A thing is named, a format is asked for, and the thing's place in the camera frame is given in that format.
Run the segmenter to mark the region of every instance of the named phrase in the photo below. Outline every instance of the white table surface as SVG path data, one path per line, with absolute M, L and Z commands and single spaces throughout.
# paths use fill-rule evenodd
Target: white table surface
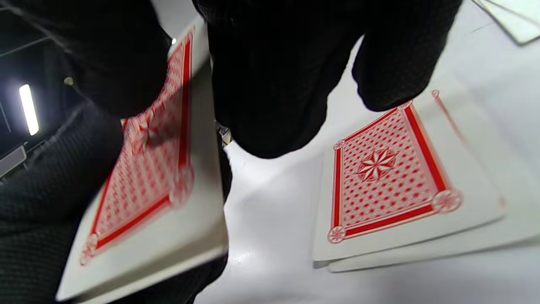
M 194 14 L 191 1 L 154 2 L 171 35 L 179 34 Z M 439 71 L 468 86 L 540 179 L 540 41 L 517 47 L 465 0 Z M 313 268 L 321 147 L 366 111 L 347 76 L 329 96 L 325 125 L 303 149 L 261 160 L 235 143 L 227 147 L 234 175 L 225 205 L 229 263 L 196 304 L 540 303 L 540 246 L 534 243 L 357 272 Z

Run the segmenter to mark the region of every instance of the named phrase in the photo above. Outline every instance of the textured black fabric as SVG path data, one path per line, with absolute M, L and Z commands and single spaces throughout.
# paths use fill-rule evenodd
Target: textured black fabric
M 79 109 L 0 186 L 0 303 L 53 303 L 80 217 L 123 143 L 118 119 Z
M 159 95 L 171 39 L 148 0 L 0 0 L 66 52 L 82 94 L 126 118 Z
M 353 77 L 368 109 L 388 110 L 421 93 L 461 0 L 194 4 L 209 23 L 217 119 L 248 152 L 271 158 L 318 132 L 328 93 L 362 35 Z

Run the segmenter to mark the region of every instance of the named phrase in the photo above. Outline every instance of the fluorescent light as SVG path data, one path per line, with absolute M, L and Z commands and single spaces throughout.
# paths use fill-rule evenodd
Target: fluorescent light
M 30 92 L 30 86 L 25 84 L 19 88 L 19 94 L 21 96 L 21 102 L 23 103 L 24 116 L 26 117 L 26 125 L 28 125 L 28 132 L 30 135 L 34 135 L 38 132 L 39 126 L 37 125 L 36 111 L 33 107 L 32 92 Z

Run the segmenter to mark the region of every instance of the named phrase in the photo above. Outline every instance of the playing card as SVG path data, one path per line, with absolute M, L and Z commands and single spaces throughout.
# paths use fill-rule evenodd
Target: playing card
M 426 94 L 338 140 L 325 156 L 320 200 L 315 261 L 425 241 L 504 214 L 497 189 Z
M 488 115 L 450 77 L 433 83 L 434 101 L 448 113 L 503 195 L 508 214 L 500 221 L 401 248 L 331 263 L 333 272 L 433 259 L 502 246 L 540 235 L 538 183 L 528 168 L 500 138 Z
M 540 2 L 531 0 L 472 0 L 490 14 L 519 44 L 540 37 Z
M 170 54 L 160 96 L 123 122 L 124 147 L 82 219 L 57 299 L 111 301 L 225 252 L 210 79 L 198 19 Z

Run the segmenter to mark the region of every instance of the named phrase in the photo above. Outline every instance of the red star pattern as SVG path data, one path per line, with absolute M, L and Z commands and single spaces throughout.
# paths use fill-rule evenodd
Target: red star pattern
M 139 124 L 139 138 L 133 141 L 134 154 L 142 153 L 144 149 L 148 146 L 150 139 L 158 135 L 158 128 L 152 125 L 153 118 L 154 114 L 152 111 L 150 111 L 145 121 Z
M 397 153 L 389 148 L 374 150 L 368 157 L 360 162 L 356 174 L 362 181 L 378 181 L 394 167 Z

